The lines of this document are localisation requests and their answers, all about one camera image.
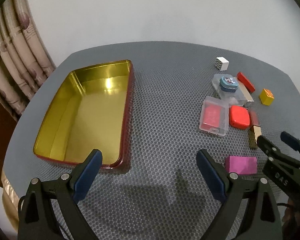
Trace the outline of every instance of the white cube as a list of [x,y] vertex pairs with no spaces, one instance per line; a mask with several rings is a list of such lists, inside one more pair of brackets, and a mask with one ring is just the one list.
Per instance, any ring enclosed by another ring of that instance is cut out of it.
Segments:
[[216,63],[214,64],[214,66],[220,71],[227,70],[228,65],[229,61],[227,61],[224,57],[217,57]]

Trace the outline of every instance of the metal screw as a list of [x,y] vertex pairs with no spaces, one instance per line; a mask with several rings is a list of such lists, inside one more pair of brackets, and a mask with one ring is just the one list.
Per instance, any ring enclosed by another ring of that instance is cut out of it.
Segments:
[[232,172],[232,173],[230,173],[230,178],[231,179],[237,179],[238,178],[238,174]]
[[31,184],[37,184],[38,183],[38,181],[39,181],[39,179],[38,178],[33,178],[33,179],[31,179]]
[[66,180],[69,179],[70,175],[68,173],[64,173],[61,175],[61,179]]
[[261,181],[261,183],[263,183],[263,184],[267,184],[267,183],[268,183],[267,179],[265,179],[265,178],[261,178],[260,181]]

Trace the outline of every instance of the blue gripper pad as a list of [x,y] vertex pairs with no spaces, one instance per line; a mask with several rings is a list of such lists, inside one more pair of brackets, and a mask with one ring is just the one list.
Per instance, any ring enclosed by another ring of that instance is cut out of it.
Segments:
[[81,172],[73,187],[74,194],[72,198],[76,204],[86,197],[90,186],[102,165],[102,153],[96,149],[93,151],[95,151],[94,156]]
[[212,196],[214,199],[224,203],[226,201],[225,185],[202,151],[197,153],[196,161]]
[[300,150],[300,140],[293,137],[291,134],[284,131],[280,134],[280,139],[295,151]]

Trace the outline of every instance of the black zigzag pattern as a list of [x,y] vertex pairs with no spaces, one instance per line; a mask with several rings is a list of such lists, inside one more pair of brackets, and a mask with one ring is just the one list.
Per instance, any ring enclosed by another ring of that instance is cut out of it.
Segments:
[[214,64],[214,66],[215,66],[217,69],[220,69],[220,68],[222,67],[222,62],[221,62],[219,59],[217,59],[217,60],[216,60],[216,63]]

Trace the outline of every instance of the gray table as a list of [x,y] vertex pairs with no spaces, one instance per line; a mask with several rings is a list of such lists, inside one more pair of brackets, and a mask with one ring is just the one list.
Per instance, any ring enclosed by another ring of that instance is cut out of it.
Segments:
[[[228,155],[257,156],[258,174],[266,156],[248,147],[247,131],[230,127],[224,138],[198,131],[204,98],[213,94],[211,79],[219,71],[215,58],[230,61],[225,73],[245,73],[262,133],[282,152],[300,159],[280,141],[285,130],[300,138],[300,95],[290,78],[277,68],[236,52],[180,42],[133,42],[101,46],[70,55],[39,89],[11,138],[5,174],[21,197],[34,177],[55,179],[66,168],[55,167],[33,154],[33,145],[48,106],[67,74],[88,65],[129,59],[135,67],[132,113],[131,169],[124,175],[98,174],[79,207],[100,239],[199,239],[220,203],[212,198],[195,164],[206,148],[223,163]],[[260,103],[263,88],[275,97]],[[273,186],[276,197],[279,189]],[[65,226],[56,202],[58,220]],[[242,210],[229,234],[235,236]]]

